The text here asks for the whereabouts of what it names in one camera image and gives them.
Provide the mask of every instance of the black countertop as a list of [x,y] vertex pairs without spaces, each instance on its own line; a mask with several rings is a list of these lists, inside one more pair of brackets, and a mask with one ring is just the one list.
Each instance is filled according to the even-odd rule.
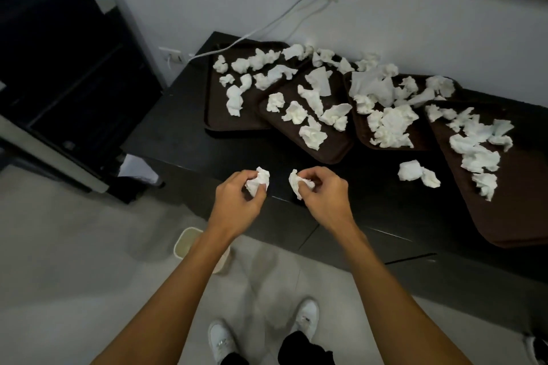
[[[199,52],[235,36],[214,32]],[[270,171],[269,196],[295,204],[288,177],[318,163],[276,130],[218,134],[204,128],[204,87],[208,59],[193,60],[127,139],[130,154],[190,169],[220,181],[234,171],[257,166]],[[527,116],[517,127],[548,127],[548,110],[476,92],[470,100],[499,102]],[[516,123],[518,117],[512,117]],[[546,150],[548,137],[540,140]],[[437,189],[422,182],[401,182],[401,162],[418,159],[442,182]],[[420,242],[437,252],[475,261],[548,282],[548,246],[504,250],[488,243],[476,230],[441,152],[372,150],[356,142],[330,167],[350,186],[350,201],[361,228],[373,228]]]

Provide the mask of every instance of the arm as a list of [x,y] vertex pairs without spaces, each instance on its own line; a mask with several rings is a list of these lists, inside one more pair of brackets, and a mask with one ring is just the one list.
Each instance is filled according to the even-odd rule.
[[256,171],[237,172],[219,185],[207,229],[151,299],[92,364],[176,364],[209,277],[238,235],[259,215],[261,185],[246,202],[242,188]]
[[375,255],[354,222],[348,183],[324,167],[305,169],[299,176],[316,183],[313,192],[299,182],[299,193],[344,249],[384,363],[471,365]]

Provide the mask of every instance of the white cable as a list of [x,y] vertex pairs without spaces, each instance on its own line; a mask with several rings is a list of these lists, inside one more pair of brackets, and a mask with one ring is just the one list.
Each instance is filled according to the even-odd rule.
[[253,32],[250,32],[249,34],[247,35],[244,35],[242,36],[240,39],[238,39],[237,41],[235,41],[234,43],[231,43],[229,46],[227,46],[226,48],[223,48],[222,50],[213,50],[211,52],[205,52],[203,54],[200,54],[200,55],[194,55],[192,57],[190,57],[190,59],[188,60],[188,62],[192,61],[193,59],[195,58],[199,58],[199,57],[205,57],[205,56],[208,56],[208,55],[213,55],[213,54],[216,54],[216,53],[221,53],[221,52],[224,52],[226,50],[229,50],[230,48],[232,48],[235,44],[239,43],[239,42],[242,42],[244,39],[247,39],[249,38],[250,36],[256,34],[257,32],[260,32],[261,30],[264,30],[270,26],[272,26],[274,23],[280,21],[281,19],[283,19],[289,12],[291,12],[293,10],[293,8],[295,6],[297,6],[300,2],[302,2],[303,0],[298,0],[297,2],[293,3],[293,5],[287,9],[281,16],[277,17],[276,19],[274,19],[272,22],[270,22],[268,25],[262,27],[262,28],[259,28],[259,29],[255,29]]

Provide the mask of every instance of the hand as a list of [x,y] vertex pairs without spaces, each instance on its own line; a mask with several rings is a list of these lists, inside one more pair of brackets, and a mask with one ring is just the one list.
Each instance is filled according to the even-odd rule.
[[299,194],[316,220],[332,234],[341,229],[355,227],[348,201],[348,182],[326,167],[313,167],[300,171],[298,176],[314,181],[311,191],[305,182],[299,182]]
[[242,234],[255,220],[266,199],[266,185],[261,184],[255,197],[246,201],[242,188],[249,179],[257,177],[257,171],[233,173],[217,186],[215,205],[209,216],[209,229],[221,230],[230,240]]

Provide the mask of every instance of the electrical outlet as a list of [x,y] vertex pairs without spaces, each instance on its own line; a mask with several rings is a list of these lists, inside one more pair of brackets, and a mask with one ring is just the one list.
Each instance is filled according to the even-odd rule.
[[185,60],[181,54],[180,50],[173,50],[171,48],[164,48],[162,46],[159,46],[158,49],[162,53],[164,59],[167,61],[168,58],[170,62],[173,62],[175,64],[184,64]]

